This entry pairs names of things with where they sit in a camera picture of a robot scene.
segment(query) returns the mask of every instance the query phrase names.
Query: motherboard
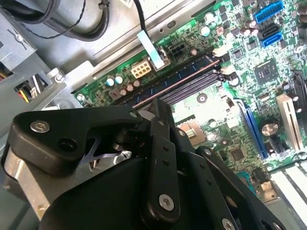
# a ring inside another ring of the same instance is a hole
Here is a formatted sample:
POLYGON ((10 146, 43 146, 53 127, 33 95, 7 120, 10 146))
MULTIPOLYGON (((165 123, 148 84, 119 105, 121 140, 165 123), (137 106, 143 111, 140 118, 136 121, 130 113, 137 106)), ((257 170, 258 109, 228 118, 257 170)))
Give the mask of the motherboard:
POLYGON ((194 147, 212 148, 238 176, 307 159, 307 2, 223 0, 75 92, 84 107, 154 98, 172 106, 194 147))

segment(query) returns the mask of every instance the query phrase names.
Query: silver screw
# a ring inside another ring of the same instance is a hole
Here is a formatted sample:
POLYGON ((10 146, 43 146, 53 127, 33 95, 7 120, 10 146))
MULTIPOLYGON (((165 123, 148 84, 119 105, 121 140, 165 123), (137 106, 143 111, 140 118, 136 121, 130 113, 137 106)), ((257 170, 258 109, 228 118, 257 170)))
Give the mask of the silver screw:
POLYGON ((235 230, 234 225, 230 222, 230 220, 226 218, 222 219, 222 224, 223 224, 224 229, 226 230, 235 230))
POLYGON ((273 222, 273 225, 277 230, 282 230, 282 228, 277 223, 273 222))
POLYGON ((130 112, 130 115, 133 116, 134 118, 138 117, 134 112, 130 112))
POLYGON ((77 100, 80 101, 80 102, 84 101, 85 100, 85 96, 83 94, 78 94, 77 95, 77 100))
POLYGON ((209 156, 211 155, 211 152, 208 149, 205 149, 205 153, 209 156))
POLYGON ((16 38, 16 40, 18 42, 23 42, 24 41, 24 38, 20 34, 16 34, 15 38, 16 38))
POLYGON ((50 126, 46 121, 34 121, 31 123, 30 128, 36 133, 47 133, 50 126))
POLYGON ((179 134, 183 137, 186 135, 182 130, 179 130, 179 134))
POLYGON ((174 202, 168 195, 162 194, 159 196, 159 204, 166 211, 173 211, 174 202))

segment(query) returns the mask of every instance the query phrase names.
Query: green circuit board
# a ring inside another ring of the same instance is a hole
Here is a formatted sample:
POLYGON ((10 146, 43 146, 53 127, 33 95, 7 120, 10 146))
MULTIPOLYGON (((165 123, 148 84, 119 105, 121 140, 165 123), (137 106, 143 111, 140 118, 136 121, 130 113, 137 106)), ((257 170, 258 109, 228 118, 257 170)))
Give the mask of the green circuit board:
MULTIPOLYGON (((271 156, 262 160, 242 111, 237 106, 231 111, 227 111, 222 98, 226 95, 229 98, 241 99, 250 107, 258 126, 268 119, 278 120, 280 122, 278 135, 281 141, 288 143, 276 97, 284 93, 283 83, 287 82, 293 88, 292 70, 299 69, 304 77, 307 76, 307 46, 300 41, 297 31, 300 25, 297 7, 300 4, 305 4, 305 1, 301 0, 294 4, 292 0, 284 0, 284 9, 262 23, 261 26, 270 23, 279 25, 283 36, 281 41, 266 48, 260 45, 260 39, 257 35, 238 34, 231 39, 226 38, 225 35, 234 28, 243 28, 246 20, 252 19, 252 15, 258 12, 261 7, 272 2, 261 1, 261 3, 257 3, 255 1, 248 5, 245 0, 238 0, 238 4, 234 4, 234 2, 234 0, 223 0, 216 3, 176 32, 155 43, 156 47, 161 47, 166 51, 170 65, 159 71, 151 71, 138 81, 141 86, 146 85, 167 71, 180 66, 193 58, 191 50, 202 53, 212 46, 214 48, 226 47, 230 60, 222 63, 221 67, 233 65, 239 76, 240 85, 232 87, 228 82, 217 82, 176 103, 172 106, 175 122, 180 126, 188 122, 189 117, 191 120, 197 121, 204 133, 205 140, 195 147, 198 145, 211 147, 233 171, 250 172, 258 167, 271 171, 297 160, 306 159, 307 155, 302 151, 297 152, 289 149, 284 155, 271 156), (209 12, 214 16, 210 23, 206 20, 206 15, 209 12), (210 29, 207 36, 200 33, 204 26, 210 29), (177 57, 172 55, 171 50, 181 45, 184 45, 184 52, 177 57), (256 76, 257 68, 260 68, 263 63, 273 65, 273 71, 276 72, 273 77, 267 78, 265 81, 256 76), (197 98, 200 94, 208 96, 206 103, 198 102, 197 98), (268 99, 260 100, 263 95, 266 95, 268 99), (209 121, 212 119, 216 122, 214 127, 209 125, 209 121)), ((147 58, 146 51, 142 51, 108 74, 99 76, 96 81, 80 89, 74 94, 75 97, 84 107, 113 104, 115 99, 111 92, 114 90, 119 92, 123 86, 132 84, 136 79, 131 73, 131 69, 147 58), (116 75, 122 76, 123 82, 112 87, 107 86, 106 80, 116 75)), ((303 145, 307 146, 307 137, 302 127, 300 127, 300 133, 303 145)), ((268 142, 268 138, 262 138, 264 142, 268 142)))

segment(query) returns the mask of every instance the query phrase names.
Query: blue pcie slot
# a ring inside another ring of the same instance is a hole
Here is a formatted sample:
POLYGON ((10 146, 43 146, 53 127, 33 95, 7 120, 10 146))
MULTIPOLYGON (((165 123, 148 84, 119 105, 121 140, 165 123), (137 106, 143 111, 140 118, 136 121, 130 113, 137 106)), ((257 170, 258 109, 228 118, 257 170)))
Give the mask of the blue pcie slot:
POLYGON ((281 10, 283 10, 283 2, 276 1, 260 10, 254 15, 254 17, 257 23, 261 23, 268 18, 271 18, 273 15, 277 14, 281 10))
POLYGON ((242 110, 242 113, 245 117, 246 123, 248 125, 248 128, 250 130, 250 133, 254 139, 255 145, 259 151, 259 155, 261 156, 262 159, 267 158, 268 152, 264 146, 262 136, 258 130, 256 120, 254 118, 253 112, 251 111, 250 107, 247 106, 245 103, 243 103, 242 100, 240 99, 235 99, 235 101, 238 103, 239 107, 242 110))
POLYGON ((263 48, 266 48, 272 44, 274 44, 275 42, 278 42, 280 40, 282 40, 283 38, 283 34, 282 32, 277 32, 269 37, 266 37, 265 39, 262 39, 260 41, 260 45, 263 47, 263 48))

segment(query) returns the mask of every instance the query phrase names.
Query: black cable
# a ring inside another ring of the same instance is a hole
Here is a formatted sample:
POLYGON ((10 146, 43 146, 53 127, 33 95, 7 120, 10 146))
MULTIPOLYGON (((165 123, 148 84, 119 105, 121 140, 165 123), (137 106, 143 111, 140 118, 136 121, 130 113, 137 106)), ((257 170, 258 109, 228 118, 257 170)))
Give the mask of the black cable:
POLYGON ((83 7, 82 7, 81 14, 80 14, 80 16, 79 16, 79 19, 76 21, 76 23, 73 24, 73 25, 71 25, 69 28, 65 29, 64 31, 59 32, 59 34, 54 35, 54 36, 45 37, 45 36, 39 35, 39 34, 33 32, 32 30, 30 30, 30 29, 29 29, 28 27, 26 27, 24 24, 22 24, 22 25, 23 25, 23 27, 24 27, 27 31, 29 31, 30 33, 34 34, 35 36, 40 37, 40 38, 43 38, 43 39, 53 39, 53 38, 56 38, 56 37, 60 37, 60 36, 62 36, 62 35, 64 35, 64 34, 66 34, 66 33, 67 33, 68 31, 70 31, 72 28, 74 28, 77 24, 79 24, 79 22, 81 21, 81 19, 82 19, 82 17, 83 17, 84 10, 85 10, 85 6, 86 6, 86 0, 84 0, 84 2, 83 2, 83 7))
POLYGON ((141 29, 144 30, 145 33, 148 36, 148 32, 147 32, 146 24, 145 24, 145 17, 144 17, 144 13, 143 13, 143 9, 142 9, 142 6, 140 4, 140 1, 139 0, 134 0, 134 3, 136 5, 136 9, 138 10, 138 14, 139 14, 139 18, 140 18, 140 24, 141 24, 141 29))
MULTIPOLYGON (((9 1, 9 3, 1 2, 0 6, 3 9, 5 9, 11 16, 13 16, 17 20, 24 22, 24 23, 27 23, 26 20, 33 20, 33 18, 37 17, 38 15, 43 14, 39 11, 35 11, 33 9, 30 9, 30 8, 24 6, 21 3, 18 3, 16 1, 9 1)), ((83 13, 84 13, 84 4, 83 4, 83 10, 82 10, 82 13, 79 17, 79 20, 73 26, 71 26, 69 28, 67 28, 65 25, 63 25, 62 23, 58 22, 57 20, 55 20, 53 18, 49 18, 48 20, 44 21, 45 25, 49 26, 51 29, 60 33, 56 36, 44 37, 44 36, 40 36, 40 35, 32 32, 28 28, 26 28, 26 29, 29 32, 33 33, 34 35, 39 36, 39 37, 44 38, 44 39, 51 39, 51 38, 58 37, 60 35, 65 35, 67 37, 79 39, 81 41, 86 41, 86 42, 95 41, 95 40, 97 40, 97 39, 99 39, 100 37, 103 36, 103 34, 106 32, 106 29, 109 25, 110 13, 109 13, 108 7, 109 7, 109 1, 108 0, 101 0, 101 3, 99 4, 99 8, 103 9, 103 14, 102 14, 101 20, 98 23, 98 25, 92 31, 87 32, 85 34, 81 34, 81 33, 78 33, 78 32, 71 30, 73 27, 75 27, 80 22, 80 20, 83 16, 83 13)))

